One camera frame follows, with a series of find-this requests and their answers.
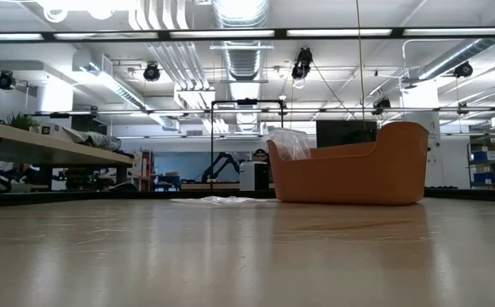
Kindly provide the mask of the black robot station frame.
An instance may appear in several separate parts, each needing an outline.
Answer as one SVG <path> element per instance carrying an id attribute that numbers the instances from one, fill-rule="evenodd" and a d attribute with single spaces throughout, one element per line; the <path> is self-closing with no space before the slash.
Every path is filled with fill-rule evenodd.
<path id="1" fill-rule="evenodd" d="M 214 125 L 214 119 L 215 119 L 215 113 L 217 112 L 216 110 L 216 105 L 219 104 L 226 104 L 226 103 L 236 103 L 238 106 L 240 106 L 239 109 L 233 109 L 233 110 L 223 110 L 224 113 L 229 112 L 229 113 L 271 113 L 271 112 L 276 112 L 280 116 L 280 126 L 284 127 L 285 123 L 285 108 L 284 108 L 284 101 L 283 100 L 259 100 L 259 99 L 254 99 L 254 98 L 244 98 L 244 99 L 239 99 L 239 100 L 216 100 L 212 101 L 210 103 L 210 164 L 215 160 L 214 158 L 214 140 L 215 140 L 215 125 Z M 259 103 L 275 103 L 279 106 L 277 110 L 275 109 L 270 109 L 270 108 L 257 108 L 256 105 Z M 253 108 L 241 108 L 241 106 L 253 106 Z M 212 182 L 208 182 L 210 185 L 210 190 L 214 190 L 215 186 L 218 184 L 216 183 L 216 180 Z"/>

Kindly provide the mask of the blue bin shelf rack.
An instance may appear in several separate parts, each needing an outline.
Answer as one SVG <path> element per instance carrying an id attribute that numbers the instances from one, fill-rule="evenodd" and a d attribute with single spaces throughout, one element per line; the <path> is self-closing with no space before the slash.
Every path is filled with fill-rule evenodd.
<path id="1" fill-rule="evenodd" d="M 468 150 L 469 186 L 495 189 L 495 137 L 472 136 Z"/>

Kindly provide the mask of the orange plastic bin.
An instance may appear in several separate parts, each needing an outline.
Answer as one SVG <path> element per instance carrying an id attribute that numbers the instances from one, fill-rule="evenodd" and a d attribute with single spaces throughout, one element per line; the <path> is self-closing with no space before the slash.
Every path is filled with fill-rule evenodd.
<path id="1" fill-rule="evenodd" d="M 423 199 L 429 132 L 418 123 L 383 126 L 374 142 L 311 148 L 285 160 L 268 141 L 276 198 L 339 205 L 410 205 Z"/>

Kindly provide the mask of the white red rack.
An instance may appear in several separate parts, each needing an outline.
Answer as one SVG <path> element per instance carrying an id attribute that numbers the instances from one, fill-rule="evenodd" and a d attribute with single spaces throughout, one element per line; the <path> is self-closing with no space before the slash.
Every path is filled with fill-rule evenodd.
<path id="1" fill-rule="evenodd" d="M 134 152 L 135 163 L 131 169 L 133 182 L 141 192 L 152 192 L 154 184 L 154 159 L 150 150 Z"/>

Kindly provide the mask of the wooden workbench grey legs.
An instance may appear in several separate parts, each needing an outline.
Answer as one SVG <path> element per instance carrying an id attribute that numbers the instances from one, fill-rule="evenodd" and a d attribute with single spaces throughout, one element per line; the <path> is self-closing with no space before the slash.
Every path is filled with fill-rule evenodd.
<path id="1" fill-rule="evenodd" d="M 43 168 L 48 182 L 54 168 L 114 168 L 116 182 L 126 181 L 127 169 L 134 160 L 126 155 L 113 153 L 68 142 L 52 136 L 36 134 L 0 124 L 0 161 L 37 165 Z"/>

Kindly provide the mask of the clear plastic bag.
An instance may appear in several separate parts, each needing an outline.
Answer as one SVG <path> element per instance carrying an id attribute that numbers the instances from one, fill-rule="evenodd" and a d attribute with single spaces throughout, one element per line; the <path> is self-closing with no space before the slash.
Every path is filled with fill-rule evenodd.
<path id="1" fill-rule="evenodd" d="M 249 197 L 221 197 L 221 196 L 206 196 L 202 198 L 188 198 L 188 199 L 171 199 L 173 202 L 183 204 L 196 204 L 196 205 L 243 205 L 243 204 L 255 204 L 273 202 L 273 199 L 256 199 Z"/>
<path id="2" fill-rule="evenodd" d="M 276 145 L 283 160 L 311 158 L 308 134 L 304 131 L 272 127 L 269 139 Z"/>

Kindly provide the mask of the grey patterned cloth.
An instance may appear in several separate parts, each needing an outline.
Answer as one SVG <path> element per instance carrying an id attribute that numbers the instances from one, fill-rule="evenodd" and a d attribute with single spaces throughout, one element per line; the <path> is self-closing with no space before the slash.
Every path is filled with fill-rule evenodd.
<path id="1" fill-rule="evenodd" d="M 85 146 L 99 148 L 107 151 L 118 151 L 121 148 L 121 140 L 114 136 L 106 136 L 99 132 L 78 131 L 65 128 L 65 132 L 73 142 Z"/>

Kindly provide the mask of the green potted plant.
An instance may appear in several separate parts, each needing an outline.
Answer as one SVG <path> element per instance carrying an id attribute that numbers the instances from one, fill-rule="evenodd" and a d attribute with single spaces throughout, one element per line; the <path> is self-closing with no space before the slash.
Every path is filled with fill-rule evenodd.
<path id="1" fill-rule="evenodd" d="M 11 113 L 7 117 L 7 124 L 14 128 L 27 131 L 39 126 L 39 123 L 32 116 L 23 113 Z"/>

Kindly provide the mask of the black monitor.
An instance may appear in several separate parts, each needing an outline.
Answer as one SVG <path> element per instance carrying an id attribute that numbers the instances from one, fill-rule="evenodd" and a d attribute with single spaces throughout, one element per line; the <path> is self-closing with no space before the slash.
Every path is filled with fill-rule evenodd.
<path id="1" fill-rule="evenodd" d="M 361 120 L 319 120 L 316 122 L 318 148 L 374 142 L 377 123 Z"/>

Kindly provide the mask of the black beam with light strips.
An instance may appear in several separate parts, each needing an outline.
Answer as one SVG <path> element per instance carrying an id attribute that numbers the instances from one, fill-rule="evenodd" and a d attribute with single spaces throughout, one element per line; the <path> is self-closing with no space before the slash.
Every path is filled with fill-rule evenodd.
<path id="1" fill-rule="evenodd" d="M 0 43 L 150 43 L 262 40 L 390 40 L 495 38 L 495 26 L 275 28 L 98 32 L 0 32 Z"/>

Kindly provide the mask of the white cylindrical bin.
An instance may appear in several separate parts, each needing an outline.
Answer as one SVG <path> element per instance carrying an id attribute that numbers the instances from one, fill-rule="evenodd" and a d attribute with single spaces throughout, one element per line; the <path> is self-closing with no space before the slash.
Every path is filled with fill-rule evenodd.
<path id="1" fill-rule="evenodd" d="M 239 166 L 239 190 L 269 189 L 269 167 L 266 162 L 245 161 Z"/>

